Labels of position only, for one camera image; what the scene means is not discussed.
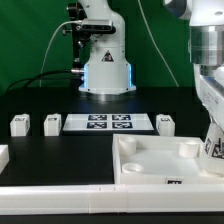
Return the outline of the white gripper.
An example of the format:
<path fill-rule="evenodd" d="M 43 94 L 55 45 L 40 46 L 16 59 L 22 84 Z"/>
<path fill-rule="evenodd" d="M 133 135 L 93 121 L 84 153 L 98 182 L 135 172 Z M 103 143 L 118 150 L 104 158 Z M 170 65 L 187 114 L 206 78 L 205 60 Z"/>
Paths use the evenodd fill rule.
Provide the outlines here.
<path fill-rule="evenodd" d="M 210 116 L 224 129 L 224 65 L 203 75 L 201 66 L 194 64 L 196 93 Z"/>

